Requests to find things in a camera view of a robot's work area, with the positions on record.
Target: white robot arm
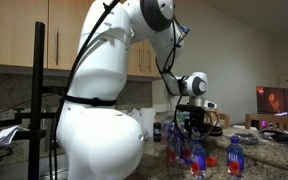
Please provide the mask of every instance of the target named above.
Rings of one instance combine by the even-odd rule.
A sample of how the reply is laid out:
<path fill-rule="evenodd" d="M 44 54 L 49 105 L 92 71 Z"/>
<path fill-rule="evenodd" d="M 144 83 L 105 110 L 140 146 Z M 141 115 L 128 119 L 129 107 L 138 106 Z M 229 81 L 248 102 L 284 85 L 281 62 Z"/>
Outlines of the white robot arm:
<path fill-rule="evenodd" d="M 171 95 L 199 96 L 206 91 L 205 74 L 175 77 L 170 71 L 187 33 L 173 23 L 173 14 L 172 0 L 128 0 L 123 4 L 96 0 L 91 5 L 56 130 L 58 143 L 68 156 L 69 180 L 122 180 L 141 160 L 141 125 L 114 110 L 127 80 L 133 42 L 150 39 Z"/>

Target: black pole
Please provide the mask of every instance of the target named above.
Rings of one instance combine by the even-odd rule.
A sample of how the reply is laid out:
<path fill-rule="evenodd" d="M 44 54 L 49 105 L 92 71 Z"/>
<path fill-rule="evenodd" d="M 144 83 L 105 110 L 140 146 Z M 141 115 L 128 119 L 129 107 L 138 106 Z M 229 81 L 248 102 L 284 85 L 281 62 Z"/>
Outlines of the black pole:
<path fill-rule="evenodd" d="M 44 36 L 45 24 L 35 23 L 34 41 L 34 62 L 32 79 L 32 103 L 30 121 L 30 145 L 28 162 L 28 179 L 38 180 L 39 178 L 39 159 L 40 159 L 40 140 L 41 140 L 41 108 L 42 108 L 42 85 L 43 85 L 43 61 L 44 61 Z"/>

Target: television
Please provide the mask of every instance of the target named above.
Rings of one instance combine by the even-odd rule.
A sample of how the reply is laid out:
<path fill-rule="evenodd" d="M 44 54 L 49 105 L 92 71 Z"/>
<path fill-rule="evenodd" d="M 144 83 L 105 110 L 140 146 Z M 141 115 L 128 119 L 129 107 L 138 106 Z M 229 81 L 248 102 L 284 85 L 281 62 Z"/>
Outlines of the television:
<path fill-rule="evenodd" d="M 256 86 L 257 113 L 288 116 L 288 88 Z"/>

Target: cabinet door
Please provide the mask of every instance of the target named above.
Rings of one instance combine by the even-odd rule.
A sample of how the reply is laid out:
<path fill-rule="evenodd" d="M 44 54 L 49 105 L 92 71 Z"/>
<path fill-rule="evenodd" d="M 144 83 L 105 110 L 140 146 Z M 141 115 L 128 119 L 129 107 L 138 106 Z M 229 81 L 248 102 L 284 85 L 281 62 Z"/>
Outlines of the cabinet door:
<path fill-rule="evenodd" d="M 0 0 L 0 65 L 33 66 L 35 22 L 46 25 L 46 42 L 47 11 L 48 0 Z"/>
<path fill-rule="evenodd" d="M 144 76 L 161 77 L 156 66 L 156 53 L 149 40 L 144 40 L 143 70 Z"/>
<path fill-rule="evenodd" d="M 131 45 L 127 72 L 128 75 L 143 76 L 143 49 L 143 41 Z"/>
<path fill-rule="evenodd" d="M 49 0 L 48 68 L 71 70 L 86 14 L 94 0 Z"/>

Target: water bottle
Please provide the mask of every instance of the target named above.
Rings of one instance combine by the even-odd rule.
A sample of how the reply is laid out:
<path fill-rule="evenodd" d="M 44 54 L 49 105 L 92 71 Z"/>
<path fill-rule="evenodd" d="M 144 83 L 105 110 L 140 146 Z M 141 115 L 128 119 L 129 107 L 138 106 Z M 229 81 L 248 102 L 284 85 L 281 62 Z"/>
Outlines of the water bottle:
<path fill-rule="evenodd" d="M 154 142 L 161 142 L 161 123 L 154 122 L 153 123 L 153 140 Z"/>
<path fill-rule="evenodd" d="M 187 137 L 188 132 L 183 125 L 181 126 L 181 131 L 183 133 L 183 136 Z M 181 159 L 183 160 L 185 165 L 190 165 L 192 163 L 192 141 L 190 139 L 184 138 L 183 136 L 181 136 Z"/>
<path fill-rule="evenodd" d="M 227 172 L 236 178 L 244 177 L 244 153 L 241 146 L 238 145 L 239 138 L 231 137 L 231 144 L 226 148 L 227 154 Z"/>
<path fill-rule="evenodd" d="M 178 164 L 181 164 L 182 163 L 182 159 L 181 159 L 181 153 L 182 153 L 182 148 L 183 148 L 183 143 L 182 143 L 182 140 L 180 138 L 180 134 L 179 132 L 177 131 L 177 129 L 174 129 L 173 131 L 173 149 L 174 149 L 174 152 L 175 152 L 175 155 L 176 155 L 176 162 Z"/>
<path fill-rule="evenodd" d="M 174 146 L 174 123 L 168 123 L 166 138 L 166 161 L 168 166 L 175 166 L 177 163 Z"/>
<path fill-rule="evenodd" d="M 200 141 L 194 141 L 192 150 L 191 174 L 196 179 L 206 178 L 206 152 Z"/>
<path fill-rule="evenodd" d="M 161 128 L 161 144 L 166 146 L 166 138 L 167 138 L 167 122 L 162 122 Z"/>

